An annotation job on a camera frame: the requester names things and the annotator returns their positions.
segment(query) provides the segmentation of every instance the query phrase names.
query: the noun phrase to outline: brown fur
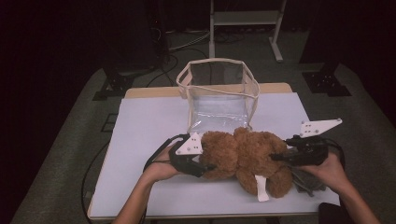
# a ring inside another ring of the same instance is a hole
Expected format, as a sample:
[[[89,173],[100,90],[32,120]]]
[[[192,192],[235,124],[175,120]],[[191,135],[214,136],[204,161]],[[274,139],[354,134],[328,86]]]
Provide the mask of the brown fur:
[[[202,164],[217,168],[206,172],[205,178],[222,179],[236,175],[242,188],[257,195],[254,175],[268,178],[267,191],[275,198],[286,195],[292,186],[290,169],[282,161],[272,161],[270,154],[287,150],[286,143],[273,133],[250,132],[245,128],[229,133],[208,132],[202,138]]]

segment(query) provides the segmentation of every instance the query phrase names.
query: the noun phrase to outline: human hand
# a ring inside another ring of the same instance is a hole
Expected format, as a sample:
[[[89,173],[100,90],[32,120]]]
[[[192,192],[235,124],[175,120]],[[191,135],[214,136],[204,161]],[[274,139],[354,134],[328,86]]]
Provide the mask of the human hand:
[[[172,146],[166,147],[154,160],[154,162],[142,174],[148,181],[155,183],[160,180],[165,180],[180,175],[181,172],[177,171],[169,161],[169,150]]]
[[[341,162],[337,155],[332,152],[329,152],[328,158],[321,165],[300,166],[299,169],[316,176],[336,193],[340,193],[351,186]]]

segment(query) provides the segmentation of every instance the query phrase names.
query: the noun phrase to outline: person's right hand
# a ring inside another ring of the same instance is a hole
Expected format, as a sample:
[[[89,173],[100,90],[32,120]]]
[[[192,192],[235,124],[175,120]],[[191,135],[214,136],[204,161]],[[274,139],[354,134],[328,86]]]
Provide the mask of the person's right hand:
[[[336,193],[351,185],[337,155],[332,152],[329,152],[328,158],[321,165],[300,166],[299,169],[316,176]]]

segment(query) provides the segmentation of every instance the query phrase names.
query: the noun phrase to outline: brown plush toy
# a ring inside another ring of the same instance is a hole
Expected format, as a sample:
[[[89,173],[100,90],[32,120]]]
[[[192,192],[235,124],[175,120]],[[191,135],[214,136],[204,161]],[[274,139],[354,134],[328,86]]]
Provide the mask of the brown plush toy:
[[[272,161],[270,154],[282,153],[286,143],[273,133],[250,132],[245,128],[235,129],[233,135],[207,132],[202,137],[203,154],[200,163],[215,165],[204,174],[208,179],[222,179],[236,175],[242,188],[257,195],[255,175],[267,178],[268,193],[281,198],[292,186],[290,168],[282,161]]]

